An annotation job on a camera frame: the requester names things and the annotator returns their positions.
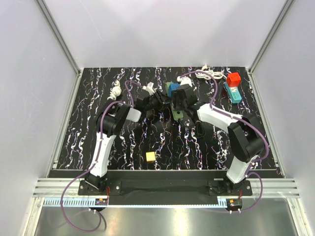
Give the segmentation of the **blue cube plug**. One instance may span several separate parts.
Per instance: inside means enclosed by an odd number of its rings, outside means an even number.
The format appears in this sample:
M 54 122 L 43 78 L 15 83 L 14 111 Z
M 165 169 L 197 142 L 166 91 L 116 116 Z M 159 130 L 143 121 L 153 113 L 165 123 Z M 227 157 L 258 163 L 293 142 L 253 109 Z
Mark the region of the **blue cube plug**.
M 171 95 L 171 92 L 173 91 L 173 90 L 177 90 L 177 88 L 180 86 L 180 84 L 179 83 L 172 83 L 171 85 L 170 85 L 170 88 L 169 88 L 169 93 L 170 93 L 170 95 Z

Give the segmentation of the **green power strip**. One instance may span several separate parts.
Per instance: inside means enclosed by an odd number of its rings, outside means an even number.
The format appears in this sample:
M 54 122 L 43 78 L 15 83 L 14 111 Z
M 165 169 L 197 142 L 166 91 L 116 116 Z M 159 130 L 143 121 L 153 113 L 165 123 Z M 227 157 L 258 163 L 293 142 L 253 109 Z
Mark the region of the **green power strip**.
M 183 119 L 183 117 L 184 117 L 183 112 L 182 111 L 174 111 L 172 109 L 172 103 L 171 103 L 171 111 L 172 111 L 173 119 L 175 121 L 180 121 Z

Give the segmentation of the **dark green cube plug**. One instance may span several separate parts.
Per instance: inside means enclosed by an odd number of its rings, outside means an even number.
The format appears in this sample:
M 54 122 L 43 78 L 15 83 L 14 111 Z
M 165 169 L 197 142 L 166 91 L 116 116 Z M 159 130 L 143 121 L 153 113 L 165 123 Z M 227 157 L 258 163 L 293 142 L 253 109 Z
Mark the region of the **dark green cube plug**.
M 168 95 L 168 96 L 171 96 L 170 95 L 170 93 L 169 93 L 169 88 L 170 88 L 170 85 L 172 84 L 172 82 L 167 82 L 166 84 L 165 84 L 165 90 L 166 90 L 166 94 Z

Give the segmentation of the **yellow cube plug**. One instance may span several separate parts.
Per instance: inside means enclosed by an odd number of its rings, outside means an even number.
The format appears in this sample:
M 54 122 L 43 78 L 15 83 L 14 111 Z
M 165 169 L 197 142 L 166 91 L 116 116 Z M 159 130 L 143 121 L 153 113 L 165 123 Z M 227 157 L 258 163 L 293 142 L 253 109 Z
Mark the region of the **yellow cube plug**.
M 156 153 L 154 151 L 150 151 L 146 153 L 146 161 L 154 162 L 156 160 Z

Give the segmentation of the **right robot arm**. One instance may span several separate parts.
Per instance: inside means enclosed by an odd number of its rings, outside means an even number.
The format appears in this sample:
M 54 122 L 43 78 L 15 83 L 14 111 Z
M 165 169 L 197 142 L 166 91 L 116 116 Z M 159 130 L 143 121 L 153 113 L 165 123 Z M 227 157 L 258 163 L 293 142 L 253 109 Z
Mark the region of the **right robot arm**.
M 256 128 L 258 120 L 254 115 L 237 115 L 219 109 L 211 103 L 200 101 L 188 84 L 171 84 L 167 91 L 176 112 L 185 112 L 195 124 L 197 138 L 204 137 L 203 123 L 211 124 L 226 132 L 229 137 L 233 160 L 230 168 L 218 184 L 217 193 L 234 195 L 240 191 L 251 164 L 265 150 L 269 153 L 264 135 Z

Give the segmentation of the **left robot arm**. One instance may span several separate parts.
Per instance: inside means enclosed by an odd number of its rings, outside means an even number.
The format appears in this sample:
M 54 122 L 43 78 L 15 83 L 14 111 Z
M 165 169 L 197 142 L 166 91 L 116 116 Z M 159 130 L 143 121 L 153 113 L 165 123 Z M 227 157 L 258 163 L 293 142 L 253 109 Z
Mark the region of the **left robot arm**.
M 135 107 L 109 98 L 96 120 L 96 145 L 84 182 L 93 193 L 100 195 L 106 190 L 107 167 L 115 138 L 121 133 L 125 121 L 143 122 L 148 111 L 161 111 L 171 103 L 171 98 L 157 90 L 152 95 L 142 91 Z

